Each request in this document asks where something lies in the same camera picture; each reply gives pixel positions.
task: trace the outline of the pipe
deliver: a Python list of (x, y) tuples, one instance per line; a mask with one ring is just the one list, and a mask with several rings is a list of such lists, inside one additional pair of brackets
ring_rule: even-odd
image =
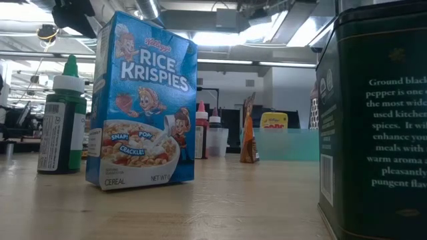
[(157, 0), (135, 0), (139, 14), (144, 20), (153, 20), (160, 15), (160, 5)]

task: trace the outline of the blue cereal box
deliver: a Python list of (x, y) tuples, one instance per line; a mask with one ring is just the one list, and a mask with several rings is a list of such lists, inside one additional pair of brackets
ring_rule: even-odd
[(193, 42), (116, 12), (97, 40), (86, 180), (193, 180), (196, 78)]

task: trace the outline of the bowl of cereal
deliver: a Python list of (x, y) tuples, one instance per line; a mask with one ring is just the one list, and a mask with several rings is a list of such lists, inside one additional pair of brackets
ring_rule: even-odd
[(120, 169), (175, 171), (180, 154), (178, 143), (166, 131), (129, 120), (104, 121), (101, 162)]

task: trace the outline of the desk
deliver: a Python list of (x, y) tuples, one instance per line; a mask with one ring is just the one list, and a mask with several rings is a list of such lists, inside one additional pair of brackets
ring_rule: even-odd
[(195, 181), (103, 192), (37, 175), (37, 154), (0, 159), (1, 239), (330, 240), (316, 209), (318, 163), (196, 160)]

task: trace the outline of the kellogg's logo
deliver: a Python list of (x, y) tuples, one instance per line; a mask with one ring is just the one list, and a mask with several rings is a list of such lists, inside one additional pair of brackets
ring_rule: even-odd
[(159, 40), (155, 40), (154, 38), (146, 38), (145, 39), (145, 44), (148, 46), (152, 46), (155, 47), (157, 49), (159, 49), (159, 51), (161, 51), (162, 53), (165, 52), (170, 52), (171, 51), (171, 47), (170, 46), (166, 46), (160, 43)]

